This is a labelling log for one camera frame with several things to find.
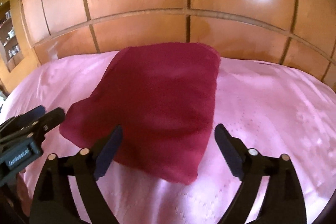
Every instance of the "red cloth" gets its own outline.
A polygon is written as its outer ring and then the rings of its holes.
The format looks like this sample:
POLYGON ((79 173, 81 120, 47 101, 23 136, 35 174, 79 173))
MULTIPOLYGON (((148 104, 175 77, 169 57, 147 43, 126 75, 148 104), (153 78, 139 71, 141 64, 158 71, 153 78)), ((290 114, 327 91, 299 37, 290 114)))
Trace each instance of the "red cloth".
POLYGON ((90 148, 120 124, 115 161, 170 182, 197 178, 213 122, 219 54, 196 43, 121 50, 87 99, 74 103, 61 135, 90 148))

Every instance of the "folded garment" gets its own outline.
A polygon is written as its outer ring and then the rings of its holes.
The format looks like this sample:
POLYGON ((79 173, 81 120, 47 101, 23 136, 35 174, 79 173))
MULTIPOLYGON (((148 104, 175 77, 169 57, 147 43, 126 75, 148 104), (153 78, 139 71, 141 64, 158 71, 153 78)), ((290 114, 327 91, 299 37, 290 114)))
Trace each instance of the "folded garment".
POLYGON ((91 96, 74 103, 61 135, 90 148, 118 124, 115 161, 169 182, 190 184, 209 141, 219 54, 197 43, 121 50, 91 96))

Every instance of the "metal pin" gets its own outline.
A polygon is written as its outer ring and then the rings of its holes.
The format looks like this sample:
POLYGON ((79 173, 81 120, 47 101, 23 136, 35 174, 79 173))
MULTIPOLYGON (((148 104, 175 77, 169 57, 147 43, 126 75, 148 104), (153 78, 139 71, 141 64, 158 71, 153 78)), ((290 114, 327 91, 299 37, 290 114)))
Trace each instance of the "metal pin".
POLYGON ((250 148, 249 149, 249 154, 252 155, 252 156, 256 156, 256 155, 259 154, 259 152, 254 148, 250 148))
POLYGON ((48 156, 48 160, 54 160, 56 159, 57 155, 55 153, 52 153, 48 156))
POLYGON ((90 152, 90 149, 88 148, 83 148, 79 153, 84 156, 87 155, 90 152))
POLYGON ((285 161, 290 160, 290 157, 289 157, 287 154, 282 154, 282 155, 281 155, 281 158, 282 158, 283 160, 285 160, 285 161))

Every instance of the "pink bedsheet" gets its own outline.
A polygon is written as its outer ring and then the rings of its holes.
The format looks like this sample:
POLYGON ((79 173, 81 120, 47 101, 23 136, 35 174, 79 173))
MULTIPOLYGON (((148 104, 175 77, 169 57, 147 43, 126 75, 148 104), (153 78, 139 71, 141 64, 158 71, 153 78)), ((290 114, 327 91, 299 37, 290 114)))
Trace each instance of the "pink bedsheet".
MULTIPOLYGON (((72 56, 41 66, 8 97, 0 122, 40 104, 47 111, 56 107, 67 111, 74 102, 91 94, 115 54, 72 56)), ((222 58, 213 128, 218 123, 263 155, 290 155, 311 223, 336 188, 336 94, 296 69, 222 58)), ((56 153, 62 157, 79 151, 59 134, 58 127, 46 135, 42 146, 44 155, 30 164, 21 173, 22 181, 19 180, 26 212, 47 155, 56 153)), ((79 214, 90 222, 75 180, 70 180, 79 214)), ((247 222, 258 214, 266 182, 267 178, 263 179, 247 222)), ((191 185, 169 183, 116 162, 98 180, 105 200, 121 224, 217 223, 239 184, 232 177, 213 132, 198 168, 198 178, 191 185)))

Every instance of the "wooden headboard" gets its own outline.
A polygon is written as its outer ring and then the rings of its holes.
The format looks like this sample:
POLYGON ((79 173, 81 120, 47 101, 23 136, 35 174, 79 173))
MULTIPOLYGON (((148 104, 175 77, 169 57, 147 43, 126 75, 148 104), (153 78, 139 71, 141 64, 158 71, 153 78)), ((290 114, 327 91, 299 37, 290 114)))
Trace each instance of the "wooden headboard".
POLYGON ((22 0, 40 63, 162 42, 303 70, 336 91, 336 0, 22 0))

